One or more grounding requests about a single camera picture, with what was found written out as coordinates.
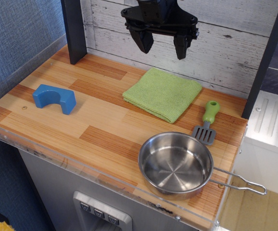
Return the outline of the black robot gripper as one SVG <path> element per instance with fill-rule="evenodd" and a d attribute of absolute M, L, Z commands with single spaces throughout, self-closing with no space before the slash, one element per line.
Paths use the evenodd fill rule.
<path fill-rule="evenodd" d="M 125 26 L 143 53 L 154 43 L 153 34 L 174 36 L 177 58 L 186 57 L 191 39 L 197 39 L 198 18 L 181 9 L 176 0 L 139 0 L 138 6 L 121 11 Z"/>

